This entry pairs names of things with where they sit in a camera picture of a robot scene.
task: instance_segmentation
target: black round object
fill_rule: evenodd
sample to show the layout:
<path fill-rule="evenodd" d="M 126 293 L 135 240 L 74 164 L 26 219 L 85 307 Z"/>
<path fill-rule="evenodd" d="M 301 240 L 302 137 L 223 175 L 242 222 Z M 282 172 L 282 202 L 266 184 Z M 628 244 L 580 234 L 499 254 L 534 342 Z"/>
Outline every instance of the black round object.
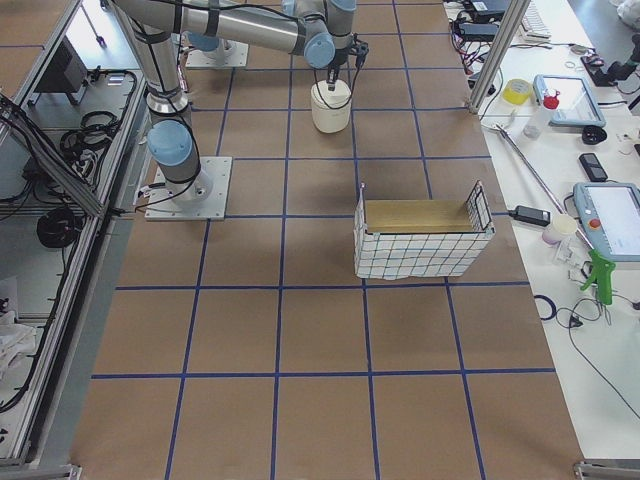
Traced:
<path fill-rule="evenodd" d="M 38 219 L 36 233 L 40 243 L 47 248 L 64 248 L 78 238 L 82 219 L 67 207 L 56 208 Z"/>
<path fill-rule="evenodd" d="M 607 132 L 602 127 L 587 125 L 582 129 L 582 141 L 585 145 L 597 145 L 607 139 Z"/>

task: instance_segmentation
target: white cup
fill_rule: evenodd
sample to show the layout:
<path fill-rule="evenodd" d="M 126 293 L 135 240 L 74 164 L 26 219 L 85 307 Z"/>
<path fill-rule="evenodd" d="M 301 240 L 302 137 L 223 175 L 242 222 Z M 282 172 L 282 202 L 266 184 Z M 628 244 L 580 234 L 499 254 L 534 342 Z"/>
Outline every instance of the white cup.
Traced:
<path fill-rule="evenodd" d="M 542 239 L 549 245 L 555 245 L 574 235 L 577 230 L 578 222 L 571 215 L 554 213 L 551 215 L 551 223 L 542 232 Z"/>

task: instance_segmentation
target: keyboard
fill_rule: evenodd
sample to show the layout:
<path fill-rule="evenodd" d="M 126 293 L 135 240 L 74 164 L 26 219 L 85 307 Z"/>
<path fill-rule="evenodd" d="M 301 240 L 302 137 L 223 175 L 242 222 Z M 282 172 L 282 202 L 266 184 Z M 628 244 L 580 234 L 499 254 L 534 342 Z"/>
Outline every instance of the keyboard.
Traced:
<path fill-rule="evenodd" d="M 540 18 L 540 13 L 533 0 L 529 3 L 519 30 L 520 36 L 525 42 L 547 42 L 551 38 L 551 32 Z"/>

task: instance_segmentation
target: gray floor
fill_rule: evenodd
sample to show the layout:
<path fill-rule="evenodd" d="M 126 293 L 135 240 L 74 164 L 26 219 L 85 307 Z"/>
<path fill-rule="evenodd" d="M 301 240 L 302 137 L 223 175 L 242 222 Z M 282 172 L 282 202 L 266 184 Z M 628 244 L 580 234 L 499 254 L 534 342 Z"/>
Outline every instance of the gray floor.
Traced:
<path fill-rule="evenodd" d="M 580 23 L 591 39 L 593 46 L 605 59 L 607 64 L 615 60 L 624 62 L 633 50 L 631 37 L 636 33 L 625 25 L 616 12 L 616 7 L 608 0 L 569 0 Z M 619 83 L 623 97 L 631 102 L 640 95 L 640 90 L 629 95 L 624 92 L 634 92 L 640 88 L 640 78 L 632 75 Z M 634 115 L 640 115 L 640 106 L 633 109 Z"/>

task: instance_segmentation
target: blue joint cap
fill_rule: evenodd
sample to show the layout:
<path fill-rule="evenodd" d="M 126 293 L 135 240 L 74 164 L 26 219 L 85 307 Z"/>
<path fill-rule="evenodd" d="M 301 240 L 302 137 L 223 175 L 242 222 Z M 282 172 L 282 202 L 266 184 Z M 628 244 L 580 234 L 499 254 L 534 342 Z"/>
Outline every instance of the blue joint cap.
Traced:
<path fill-rule="evenodd" d="M 331 4 L 343 12 L 356 11 L 356 0 L 331 0 Z"/>
<path fill-rule="evenodd" d="M 304 46 L 304 58 L 313 68 L 326 67 L 335 54 L 336 47 L 327 32 L 316 33 Z"/>
<path fill-rule="evenodd" d="M 187 38 L 191 45 L 203 52 L 213 52 L 220 45 L 218 37 L 207 37 L 199 33 L 187 32 Z"/>
<path fill-rule="evenodd" d="M 156 123 L 147 134 L 147 145 L 158 163 L 167 167 L 183 163 L 193 149 L 191 134 L 184 125 L 175 120 Z"/>
<path fill-rule="evenodd" d="M 295 11 L 296 0 L 282 0 L 282 12 L 285 15 L 293 15 Z"/>

